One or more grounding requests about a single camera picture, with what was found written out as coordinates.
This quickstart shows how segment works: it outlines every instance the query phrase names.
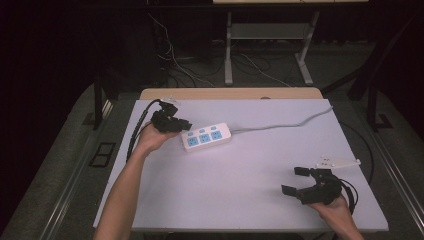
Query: dark background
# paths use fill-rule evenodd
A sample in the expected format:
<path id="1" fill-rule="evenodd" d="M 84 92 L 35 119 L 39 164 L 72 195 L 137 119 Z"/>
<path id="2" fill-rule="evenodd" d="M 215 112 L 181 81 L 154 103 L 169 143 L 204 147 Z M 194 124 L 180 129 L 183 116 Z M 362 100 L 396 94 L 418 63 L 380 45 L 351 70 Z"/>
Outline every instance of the dark background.
<path id="1" fill-rule="evenodd" d="M 424 139 L 421 2 L 374 0 L 360 9 L 326 8 L 321 11 L 314 41 L 375 42 L 379 51 L 366 63 L 364 82 L 375 82 Z M 164 73 L 156 57 L 163 35 L 143 11 L 88 11 L 64 0 L 3 0 L 0 4 L 1 233 L 75 101 L 96 76 L 101 76 L 107 97 L 117 98 L 123 91 L 160 86 Z M 192 12 L 190 18 L 168 11 L 164 16 L 176 47 L 201 58 L 208 58 L 208 40 L 225 36 L 222 12 Z M 416 17 L 390 48 L 375 77 L 367 78 L 389 40 L 412 16 Z M 184 36 L 180 42 L 178 35 Z M 152 80 L 140 81 L 141 76 Z"/>

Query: floor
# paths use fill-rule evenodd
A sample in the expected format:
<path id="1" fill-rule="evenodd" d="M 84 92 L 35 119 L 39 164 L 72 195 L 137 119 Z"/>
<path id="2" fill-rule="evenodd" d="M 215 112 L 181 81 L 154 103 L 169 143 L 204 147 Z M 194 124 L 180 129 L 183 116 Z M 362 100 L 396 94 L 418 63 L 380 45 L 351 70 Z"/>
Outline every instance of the floor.
<path id="1" fill-rule="evenodd" d="M 216 44 L 217 50 L 208 61 L 198 61 L 179 53 L 176 59 L 180 67 L 197 77 L 190 79 L 176 67 L 170 71 L 169 81 L 162 87 L 211 87 L 211 84 L 227 87 L 223 79 L 223 48 L 219 45 L 221 43 Z M 313 44 L 306 57 L 313 87 L 322 89 L 356 70 L 366 61 L 373 47 L 373 44 L 363 42 Z M 294 53 L 299 49 L 298 42 L 255 45 L 236 42 L 232 49 L 233 87 L 287 87 L 286 84 L 305 87 L 294 59 Z M 370 187 L 389 223 L 389 231 L 364 233 L 364 236 L 377 240 L 423 239 L 423 228 L 416 223 L 416 216 L 411 214 L 411 203 L 418 203 L 418 209 L 424 203 L 421 189 L 424 143 L 383 94 L 379 94 L 377 110 L 387 116 L 393 128 L 373 132 L 365 122 L 366 96 L 361 101 L 350 101 L 346 95 L 351 84 L 344 84 L 324 97 L 334 106 L 353 153 L 362 159 L 361 169 L 365 176 L 372 176 Z M 92 238 L 92 224 L 99 202 L 139 94 L 123 92 L 119 99 L 106 101 L 104 120 L 97 130 L 93 130 L 92 125 L 93 86 L 81 95 L 0 239 Z M 89 163 L 101 143 L 115 144 L 110 162 L 105 168 L 90 167 Z M 388 164 L 387 159 L 395 165 Z M 407 182 L 406 187 L 398 183 L 399 175 L 392 173 L 393 168 L 400 170 L 401 177 Z M 405 196 L 402 188 L 406 188 L 410 195 Z M 304 239 L 331 239 L 333 236 L 332 233 L 319 238 L 320 233 L 299 234 Z M 228 235 L 210 237 L 227 239 Z M 158 233 L 134 232 L 131 236 L 131 239 L 164 238 L 164 234 Z M 250 235 L 249 238 L 238 236 L 237 239 L 288 238 L 272 234 Z"/>

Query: white power strip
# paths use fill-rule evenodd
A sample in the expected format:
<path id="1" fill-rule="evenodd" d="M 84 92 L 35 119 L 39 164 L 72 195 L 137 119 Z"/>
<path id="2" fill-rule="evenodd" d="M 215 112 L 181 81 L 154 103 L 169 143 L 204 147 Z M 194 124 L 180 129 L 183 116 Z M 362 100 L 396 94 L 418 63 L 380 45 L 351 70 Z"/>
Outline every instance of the white power strip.
<path id="1" fill-rule="evenodd" d="M 209 148 L 231 140 L 231 132 L 227 124 L 219 123 L 181 134 L 187 152 Z"/>

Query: forearm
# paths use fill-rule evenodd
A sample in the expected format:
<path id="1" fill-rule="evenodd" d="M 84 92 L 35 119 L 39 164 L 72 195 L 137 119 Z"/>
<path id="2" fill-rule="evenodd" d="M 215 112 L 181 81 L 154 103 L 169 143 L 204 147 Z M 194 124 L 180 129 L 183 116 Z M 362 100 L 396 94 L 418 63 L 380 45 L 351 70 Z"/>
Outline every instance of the forearm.
<path id="1" fill-rule="evenodd" d="M 135 149 L 116 179 L 103 208 L 94 239 L 128 239 L 137 209 L 145 148 Z"/>

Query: power outlet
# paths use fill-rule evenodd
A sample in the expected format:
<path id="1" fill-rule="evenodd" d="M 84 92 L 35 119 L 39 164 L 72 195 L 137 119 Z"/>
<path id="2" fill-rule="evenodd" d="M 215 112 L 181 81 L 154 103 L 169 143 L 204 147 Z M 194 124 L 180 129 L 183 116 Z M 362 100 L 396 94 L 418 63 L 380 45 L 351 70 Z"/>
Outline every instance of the power outlet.
<path id="1" fill-rule="evenodd" d="M 184 149 L 187 152 L 193 152 L 229 142 L 231 139 L 231 132 L 227 124 L 219 123 L 181 133 L 181 139 Z"/>

